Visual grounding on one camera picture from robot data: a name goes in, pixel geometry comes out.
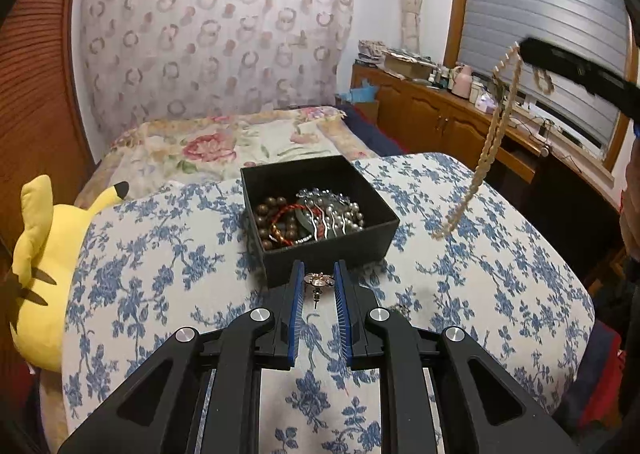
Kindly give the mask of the floral bed quilt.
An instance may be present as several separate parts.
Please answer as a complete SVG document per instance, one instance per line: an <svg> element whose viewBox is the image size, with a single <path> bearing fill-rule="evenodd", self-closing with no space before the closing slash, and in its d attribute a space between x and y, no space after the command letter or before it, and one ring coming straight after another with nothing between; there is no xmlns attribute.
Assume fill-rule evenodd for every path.
<svg viewBox="0 0 640 454"><path fill-rule="evenodd" d="M109 185L129 183L140 199L167 182L225 181L245 167L343 155L349 161L377 154L330 106L194 119L158 119L125 131L76 197L87 208Z"/></svg>

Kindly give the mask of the wooden side cabinet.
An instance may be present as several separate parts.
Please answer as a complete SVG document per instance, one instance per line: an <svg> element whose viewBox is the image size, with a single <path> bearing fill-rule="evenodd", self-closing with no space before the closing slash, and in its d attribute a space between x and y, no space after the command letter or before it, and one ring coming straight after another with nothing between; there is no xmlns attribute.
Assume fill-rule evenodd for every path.
<svg viewBox="0 0 640 454"><path fill-rule="evenodd" d="M410 153L442 152L473 168L484 147L490 116L449 92L401 80L355 64L352 86L378 87L376 125Z"/></svg>

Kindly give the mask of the brown louvered wardrobe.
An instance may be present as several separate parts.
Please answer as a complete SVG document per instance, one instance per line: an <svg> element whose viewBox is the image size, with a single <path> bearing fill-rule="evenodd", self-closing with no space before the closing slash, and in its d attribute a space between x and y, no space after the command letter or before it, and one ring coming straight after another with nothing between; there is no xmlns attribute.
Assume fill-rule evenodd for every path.
<svg viewBox="0 0 640 454"><path fill-rule="evenodd" d="M73 0L16 0L1 25L1 247L23 231L21 188L41 174L73 203L96 168L75 92Z"/></svg>

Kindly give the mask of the small flower earring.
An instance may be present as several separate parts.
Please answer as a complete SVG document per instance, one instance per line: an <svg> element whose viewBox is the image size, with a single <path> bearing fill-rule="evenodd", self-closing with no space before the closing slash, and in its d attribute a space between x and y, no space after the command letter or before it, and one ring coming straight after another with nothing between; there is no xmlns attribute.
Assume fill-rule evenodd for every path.
<svg viewBox="0 0 640 454"><path fill-rule="evenodd" d="M314 309L318 308L323 289L332 289L335 283L332 275L314 272L305 274L304 282L312 289L312 300L314 300Z"/></svg>

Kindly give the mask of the window with grey blind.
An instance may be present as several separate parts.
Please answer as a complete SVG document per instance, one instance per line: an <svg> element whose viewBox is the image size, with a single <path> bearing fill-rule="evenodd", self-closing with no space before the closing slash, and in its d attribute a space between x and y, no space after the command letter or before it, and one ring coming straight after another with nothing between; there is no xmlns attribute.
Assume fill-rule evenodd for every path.
<svg viewBox="0 0 640 454"><path fill-rule="evenodd" d="M633 81L639 49L623 0L452 0L444 61L487 75L506 47L533 36Z"/></svg>

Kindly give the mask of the yellow pikachu plush toy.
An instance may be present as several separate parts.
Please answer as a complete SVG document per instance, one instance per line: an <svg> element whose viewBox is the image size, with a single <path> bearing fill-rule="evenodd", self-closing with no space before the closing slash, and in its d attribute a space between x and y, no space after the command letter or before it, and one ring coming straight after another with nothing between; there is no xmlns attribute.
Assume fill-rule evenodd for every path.
<svg viewBox="0 0 640 454"><path fill-rule="evenodd" d="M67 299L81 245L94 216L122 203L128 192L128 182L115 183L82 209L55 204L47 175L23 185L24 230L3 287L14 347L30 365L61 372Z"/></svg>

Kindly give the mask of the blue tissue paper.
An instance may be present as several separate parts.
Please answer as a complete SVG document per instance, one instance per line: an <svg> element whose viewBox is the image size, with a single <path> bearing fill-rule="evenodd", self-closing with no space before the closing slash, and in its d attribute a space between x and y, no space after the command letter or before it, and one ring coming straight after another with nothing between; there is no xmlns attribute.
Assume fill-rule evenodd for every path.
<svg viewBox="0 0 640 454"><path fill-rule="evenodd" d="M365 78L358 87L352 87L348 92L335 96L337 104L371 103L376 100L378 85L370 84Z"/></svg>

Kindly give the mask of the silver purple flower hairpin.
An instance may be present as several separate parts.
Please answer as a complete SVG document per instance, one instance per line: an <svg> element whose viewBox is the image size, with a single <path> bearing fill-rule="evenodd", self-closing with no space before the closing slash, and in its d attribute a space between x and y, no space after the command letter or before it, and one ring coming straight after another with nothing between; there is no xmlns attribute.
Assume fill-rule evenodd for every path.
<svg viewBox="0 0 640 454"><path fill-rule="evenodd" d="M347 195L327 189L301 189L294 211L304 230L303 240L320 241L359 232L364 219L359 205Z"/></svg>

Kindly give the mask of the circle patterned sheer curtain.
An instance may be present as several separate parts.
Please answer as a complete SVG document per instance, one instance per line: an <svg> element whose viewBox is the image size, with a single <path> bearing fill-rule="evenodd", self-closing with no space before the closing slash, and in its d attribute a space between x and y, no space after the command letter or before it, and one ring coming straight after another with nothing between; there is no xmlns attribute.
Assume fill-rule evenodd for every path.
<svg viewBox="0 0 640 454"><path fill-rule="evenodd" d="M354 0L81 0L99 133L329 103L353 10Z"/></svg>

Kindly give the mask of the black cardboard box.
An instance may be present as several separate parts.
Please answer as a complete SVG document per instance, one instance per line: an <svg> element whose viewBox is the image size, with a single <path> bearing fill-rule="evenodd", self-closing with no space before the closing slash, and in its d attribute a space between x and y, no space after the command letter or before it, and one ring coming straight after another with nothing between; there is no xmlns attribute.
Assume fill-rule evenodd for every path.
<svg viewBox="0 0 640 454"><path fill-rule="evenodd" d="M250 237L269 287L288 281L293 263L331 273L382 260L399 218L342 155L241 170Z"/></svg>

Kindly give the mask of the pink thermos jug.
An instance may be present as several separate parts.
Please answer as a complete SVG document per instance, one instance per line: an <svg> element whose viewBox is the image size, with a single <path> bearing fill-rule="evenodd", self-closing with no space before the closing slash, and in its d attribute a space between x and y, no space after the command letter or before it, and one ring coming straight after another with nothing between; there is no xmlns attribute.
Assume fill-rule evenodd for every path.
<svg viewBox="0 0 640 454"><path fill-rule="evenodd" d="M451 86L451 93L462 99L469 99L473 85L473 70L471 66L462 64L456 66L452 70L452 79L454 82Z"/></svg>

